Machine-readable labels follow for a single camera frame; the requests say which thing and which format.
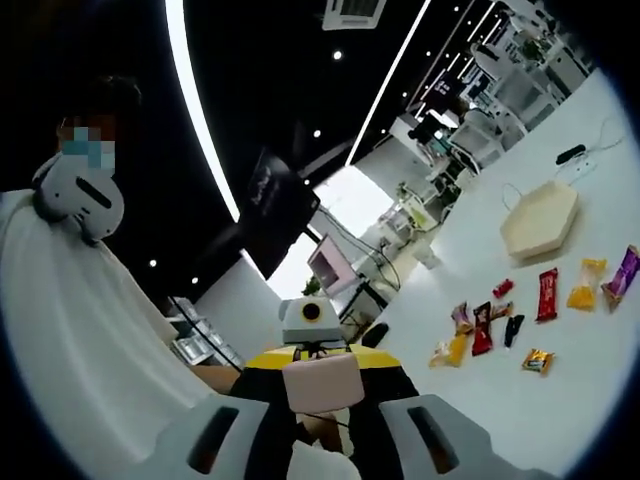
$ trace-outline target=ceiling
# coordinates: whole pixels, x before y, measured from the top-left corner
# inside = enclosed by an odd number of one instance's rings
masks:
[[[199,296],[238,258],[233,222],[194,133],[173,64],[162,2],[25,2],[14,71],[14,129],[3,139],[17,153],[0,169],[2,190],[25,188],[55,150],[57,111],[74,86],[105,73],[132,75],[143,94],[135,150],[117,159],[126,202],[109,245],[151,297]],[[433,0],[391,79],[356,160],[384,138],[407,108],[470,0]],[[185,0],[189,51],[213,143],[239,203],[262,148],[301,170],[355,138],[416,19],[422,0],[389,0],[378,27],[326,32],[322,0]],[[439,60],[446,67],[491,5],[477,0]],[[477,35],[486,35],[488,19]],[[339,61],[333,53],[343,53]],[[456,69],[461,69],[459,60]],[[457,75],[456,69],[451,74]],[[320,130],[318,138],[314,132]],[[340,168],[349,149],[311,175],[317,184]],[[157,266],[151,268],[149,261]],[[198,277],[196,285],[191,283]]]

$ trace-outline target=robot camera eye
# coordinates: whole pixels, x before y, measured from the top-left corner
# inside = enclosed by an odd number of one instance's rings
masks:
[[[302,316],[308,322],[315,322],[320,318],[320,307],[315,303],[307,303],[302,307]]]

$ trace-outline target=office desk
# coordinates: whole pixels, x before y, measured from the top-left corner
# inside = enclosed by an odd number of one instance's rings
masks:
[[[571,167],[558,178],[578,178],[573,187],[581,209],[565,245],[537,264],[516,265],[507,256],[499,227],[507,211],[502,186],[527,192],[553,178],[556,156],[579,144],[613,143],[626,122],[606,80],[596,72],[535,131],[527,135],[465,191],[432,244],[442,266],[418,265],[378,321],[390,331],[380,344],[404,365],[421,393],[434,393],[483,426],[493,448],[521,468],[563,475],[580,460],[607,421],[626,385],[640,338],[640,281],[631,286],[615,314],[598,296],[594,313],[567,309],[583,257],[607,258],[609,280],[629,243],[640,243],[640,156],[632,136],[617,147],[589,157],[594,170]],[[505,201],[513,203],[507,192]],[[538,275],[560,271],[558,319],[537,325]],[[492,326],[494,351],[472,357],[459,369],[429,369],[435,344],[453,336],[451,310],[462,301],[474,308],[491,300],[505,278],[515,282],[506,297],[526,316],[513,348],[503,344],[505,320]],[[555,352],[546,378],[522,371],[531,348]]]

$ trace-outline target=snack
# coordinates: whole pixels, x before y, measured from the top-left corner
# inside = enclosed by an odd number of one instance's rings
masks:
[[[511,348],[513,344],[513,339],[516,338],[516,335],[520,331],[520,325],[524,321],[524,315],[516,315],[515,317],[509,318],[507,322],[507,327],[504,330],[504,346],[507,348]]]
[[[532,348],[529,355],[527,355],[527,358],[522,362],[522,368],[524,370],[538,372],[541,375],[546,375],[551,363],[553,362],[553,357],[553,353],[547,353],[542,350]]]
[[[490,318],[491,318],[491,302],[483,303],[473,311],[476,316],[476,332],[473,340],[471,354],[482,355],[493,348],[493,340],[491,340]]]
[[[571,290],[567,307],[592,312],[596,306],[596,289],[606,268],[606,260],[583,259],[580,281],[578,286]]]
[[[508,317],[513,313],[513,302],[502,303],[491,307],[491,320]]]
[[[536,322],[547,322],[558,317],[556,308],[557,284],[557,268],[540,274],[540,297],[538,300],[538,318],[536,318]]]
[[[429,367],[441,367],[444,365],[460,367],[464,353],[467,350],[467,338],[466,335],[456,335],[448,345],[445,342],[438,342],[436,351],[429,361]]]
[[[627,293],[629,285],[633,282],[636,273],[638,273],[638,270],[640,270],[640,254],[638,253],[638,248],[629,245],[622,264],[618,268],[613,280],[602,285],[604,298],[607,299],[610,311],[613,312],[618,307],[622,297]]]
[[[467,317],[467,302],[462,302],[451,312],[451,318],[453,318],[456,324],[456,334],[469,333],[473,330],[473,325]]]
[[[493,296],[496,298],[504,297],[513,288],[513,282],[508,278],[493,289]]]

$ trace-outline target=pink monitor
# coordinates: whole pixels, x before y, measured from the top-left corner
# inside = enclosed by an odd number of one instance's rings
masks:
[[[307,262],[330,297],[340,293],[358,280],[349,260],[328,235],[318,244]]]

